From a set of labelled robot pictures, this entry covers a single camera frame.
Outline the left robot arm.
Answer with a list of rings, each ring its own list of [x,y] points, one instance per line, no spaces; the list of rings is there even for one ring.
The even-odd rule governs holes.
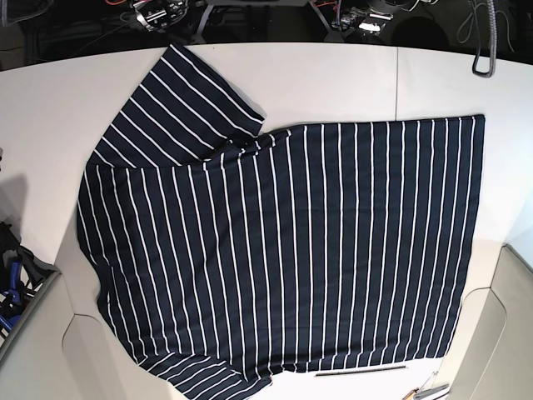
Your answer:
[[[407,1],[397,0],[338,1],[331,26],[342,31],[355,29],[378,34],[406,4]]]

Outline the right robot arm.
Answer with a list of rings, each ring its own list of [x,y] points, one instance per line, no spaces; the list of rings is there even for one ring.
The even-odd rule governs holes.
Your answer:
[[[151,33],[190,34],[196,28],[206,1],[126,1],[120,20],[128,27]]]

